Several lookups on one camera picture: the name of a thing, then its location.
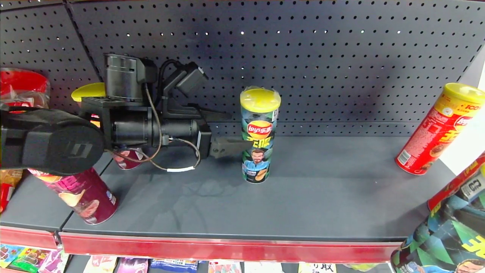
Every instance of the robotic arm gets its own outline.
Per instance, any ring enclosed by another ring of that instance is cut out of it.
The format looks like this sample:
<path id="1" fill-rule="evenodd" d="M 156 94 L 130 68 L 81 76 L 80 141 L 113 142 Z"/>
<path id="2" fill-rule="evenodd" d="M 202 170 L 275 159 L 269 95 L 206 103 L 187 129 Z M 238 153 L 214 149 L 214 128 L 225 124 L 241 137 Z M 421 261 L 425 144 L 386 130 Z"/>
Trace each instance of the robotic arm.
<path id="1" fill-rule="evenodd" d="M 200 159 L 249 149 L 250 141 L 212 138 L 207 122 L 226 120 L 230 115 L 196 104 L 181 106 L 173 99 L 173 88 L 186 95 L 208 78 L 194 62 L 170 63 L 176 70 L 163 81 L 164 65 L 157 79 L 158 69 L 148 59 L 105 54 L 106 97 L 83 98 L 79 117 L 54 109 L 3 109 L 0 168 L 72 175 L 93 166 L 104 150 L 157 147 L 160 138 L 163 146 L 171 146 L 173 137 L 194 144 Z M 157 80 L 162 108 L 152 111 L 146 90 Z"/>

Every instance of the yellow lid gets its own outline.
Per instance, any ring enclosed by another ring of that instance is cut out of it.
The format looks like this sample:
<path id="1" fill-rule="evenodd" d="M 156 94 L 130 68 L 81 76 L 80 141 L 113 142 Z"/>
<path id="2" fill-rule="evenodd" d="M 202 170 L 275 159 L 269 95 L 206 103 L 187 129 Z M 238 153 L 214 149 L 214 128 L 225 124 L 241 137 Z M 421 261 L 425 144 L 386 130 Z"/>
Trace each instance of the yellow lid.
<path id="1" fill-rule="evenodd" d="M 278 92 L 251 86 L 241 92 L 241 106 L 255 113 L 269 113 L 279 108 L 281 97 Z"/>
<path id="2" fill-rule="evenodd" d="M 477 104 L 485 103 L 485 92 L 469 85 L 459 83 L 445 84 L 445 87 L 443 88 L 443 93 L 447 94 L 448 96 L 457 97 L 467 102 Z"/>
<path id="3" fill-rule="evenodd" d="M 81 102 L 82 97 L 105 97 L 106 91 L 104 89 L 104 83 L 94 83 L 81 86 L 74 90 L 71 94 L 72 99 L 75 102 Z"/>

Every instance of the red shelf edge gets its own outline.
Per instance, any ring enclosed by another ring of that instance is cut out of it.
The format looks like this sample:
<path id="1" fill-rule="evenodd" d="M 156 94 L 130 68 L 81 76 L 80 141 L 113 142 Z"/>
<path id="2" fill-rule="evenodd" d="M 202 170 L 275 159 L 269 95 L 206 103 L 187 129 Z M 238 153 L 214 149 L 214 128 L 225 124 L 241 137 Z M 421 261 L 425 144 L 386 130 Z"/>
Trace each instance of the red shelf edge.
<path id="1" fill-rule="evenodd" d="M 76 255 L 113 255 L 195 260 L 382 263 L 398 242 L 309 242 L 181 239 L 60 232 L 64 250 Z"/>
<path id="2" fill-rule="evenodd" d="M 0 226 L 0 238 L 3 244 L 57 249 L 54 234 L 45 230 Z"/>

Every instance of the lay's logo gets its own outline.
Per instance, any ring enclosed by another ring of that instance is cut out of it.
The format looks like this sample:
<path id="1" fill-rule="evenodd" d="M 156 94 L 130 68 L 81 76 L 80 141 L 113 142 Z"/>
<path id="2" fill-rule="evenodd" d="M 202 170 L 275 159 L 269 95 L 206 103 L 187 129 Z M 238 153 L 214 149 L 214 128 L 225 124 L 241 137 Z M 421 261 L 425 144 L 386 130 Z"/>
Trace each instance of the lay's logo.
<path id="1" fill-rule="evenodd" d="M 254 139 L 266 138 L 272 129 L 273 125 L 265 120 L 255 120 L 247 125 L 247 132 Z"/>
<path id="2" fill-rule="evenodd" d="M 456 121 L 455 121 L 455 128 L 458 130 L 458 131 L 461 131 L 461 129 L 463 129 L 463 126 L 466 126 L 468 124 L 468 122 L 470 121 L 471 117 L 465 117 L 465 116 L 462 116 L 462 117 L 459 117 Z"/>

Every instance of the cable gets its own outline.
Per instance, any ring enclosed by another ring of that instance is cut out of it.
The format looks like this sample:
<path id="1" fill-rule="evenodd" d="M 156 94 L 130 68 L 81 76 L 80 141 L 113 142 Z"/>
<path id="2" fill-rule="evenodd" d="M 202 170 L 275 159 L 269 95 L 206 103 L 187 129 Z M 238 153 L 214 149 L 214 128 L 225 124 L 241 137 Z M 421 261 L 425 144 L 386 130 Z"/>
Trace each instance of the cable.
<path id="1" fill-rule="evenodd" d="M 157 96 L 155 98 L 155 106 L 157 106 L 160 103 L 160 100 L 162 99 L 162 93 L 163 93 L 163 74 L 165 73 L 165 70 L 167 67 L 171 64 L 174 64 L 176 67 L 181 66 L 182 64 L 174 59 L 169 59 L 166 60 L 161 66 L 160 69 L 158 70 L 158 85 L 157 85 Z"/>
<path id="2" fill-rule="evenodd" d="M 155 106 L 153 105 L 153 101 L 151 99 L 150 91 L 148 90 L 147 84 L 145 84 L 145 92 L 146 92 L 146 95 L 148 97 L 148 102 L 150 103 L 151 110 L 153 112 L 153 115 L 155 116 L 155 120 L 157 121 L 157 125 L 158 125 L 158 133 L 159 133 L 160 137 L 158 138 L 158 148 L 157 148 L 157 150 L 155 151 L 155 153 L 152 156 L 146 156 L 145 155 L 146 158 L 142 159 L 142 160 L 129 158 L 126 155 L 122 155 L 122 154 L 118 153 L 117 151 L 110 151 L 111 153 L 113 153 L 116 156 L 122 157 L 126 160 L 129 160 L 129 161 L 138 162 L 138 163 L 144 163 L 144 162 L 151 161 L 153 158 L 155 158 L 158 155 L 158 152 L 160 152 L 160 149 L 162 148 L 162 123 L 160 122 L 160 118 L 158 117 L 157 110 L 155 109 Z"/>
<path id="3" fill-rule="evenodd" d="M 157 167 L 158 169 L 161 169 L 161 170 L 164 170 L 164 171 L 167 171 L 167 172 L 184 172 L 184 171 L 191 171 L 191 170 L 194 170 L 195 168 L 197 168 L 197 166 L 200 163 L 200 151 L 199 151 L 199 149 L 197 149 L 197 147 L 192 142 L 186 141 L 186 140 L 181 139 L 181 138 L 170 137 L 169 140 L 181 141 L 181 142 L 185 142 L 185 143 L 189 144 L 195 151 L 195 156 L 197 158 L 197 162 L 193 166 L 186 167 L 186 168 L 164 168 L 164 167 L 160 167 L 157 163 L 153 162 L 153 160 L 150 160 L 150 162 L 155 167 Z M 137 152 L 141 153 L 143 156 L 147 157 L 147 155 L 144 152 L 138 151 L 134 148 L 130 148 L 129 150 L 137 151 Z"/>
<path id="4" fill-rule="evenodd" d="M 197 162 L 193 166 L 186 167 L 186 168 L 163 168 L 163 167 L 160 167 L 157 163 L 153 162 L 153 158 L 155 158 L 158 155 L 160 149 L 162 148 L 162 123 L 160 122 L 160 118 L 158 117 L 157 110 L 155 109 L 155 106 L 153 105 L 153 101 L 150 97 L 150 91 L 148 90 L 148 85 L 146 85 L 146 84 L 145 84 L 145 92 L 148 96 L 148 102 L 150 103 L 150 107 L 152 109 L 153 115 L 155 116 L 155 120 L 157 121 L 157 125 L 158 125 L 158 132 L 159 132 L 160 137 L 159 137 L 159 143 L 158 143 L 157 150 L 155 151 L 155 153 L 152 156 L 148 156 L 143 151 L 139 151 L 139 150 L 136 150 L 134 148 L 128 148 L 127 149 L 127 150 L 133 150 L 133 151 L 137 151 L 138 153 L 141 153 L 145 157 L 145 159 L 142 159 L 142 160 L 130 158 L 126 155 L 118 153 L 118 151 L 112 151 L 112 150 L 108 150 L 108 151 L 111 152 L 112 154 L 116 155 L 116 156 L 119 156 L 121 158 L 124 158 L 124 159 L 129 160 L 129 161 L 133 161 L 133 162 L 145 163 L 145 162 L 150 161 L 158 169 L 161 169 L 161 170 L 164 170 L 164 171 L 167 171 L 167 172 L 191 171 L 191 170 L 197 168 L 197 166 L 200 164 L 200 151 L 197 148 L 197 146 L 195 146 L 190 141 L 187 141 L 187 140 L 184 140 L 184 139 L 181 139 L 181 138 L 176 138 L 176 137 L 170 137 L 169 140 L 171 140 L 171 141 L 181 141 L 181 142 L 185 142 L 185 143 L 189 144 L 195 151 L 195 156 L 197 158 Z"/>

